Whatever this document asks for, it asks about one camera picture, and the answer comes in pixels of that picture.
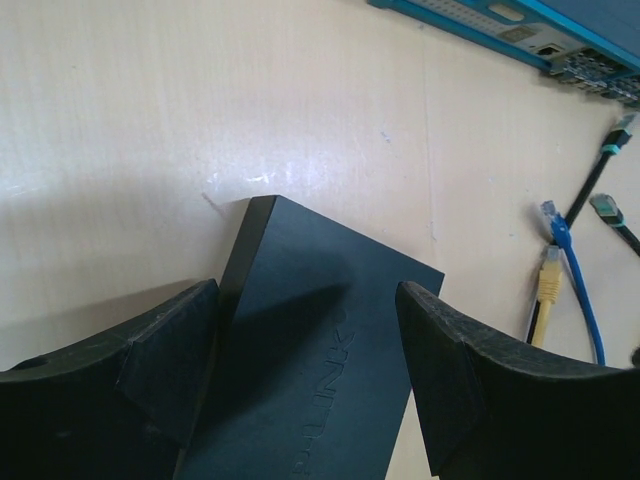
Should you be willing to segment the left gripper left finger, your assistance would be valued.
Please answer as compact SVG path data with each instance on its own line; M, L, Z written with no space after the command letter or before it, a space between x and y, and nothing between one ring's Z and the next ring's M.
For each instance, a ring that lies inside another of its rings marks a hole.
M199 414L218 285L1 374L4 479L171 479Z

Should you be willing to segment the small black network switch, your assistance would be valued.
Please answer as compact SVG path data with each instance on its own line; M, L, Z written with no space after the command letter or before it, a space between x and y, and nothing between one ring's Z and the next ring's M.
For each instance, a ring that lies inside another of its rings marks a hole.
M410 381L399 283L443 274L280 195L251 199L182 479L382 479Z

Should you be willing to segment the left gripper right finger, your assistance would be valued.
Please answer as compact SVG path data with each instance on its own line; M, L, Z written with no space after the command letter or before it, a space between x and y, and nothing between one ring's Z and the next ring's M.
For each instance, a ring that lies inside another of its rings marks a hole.
M639 372L533 347L413 282L395 295L431 472L442 479L635 479Z

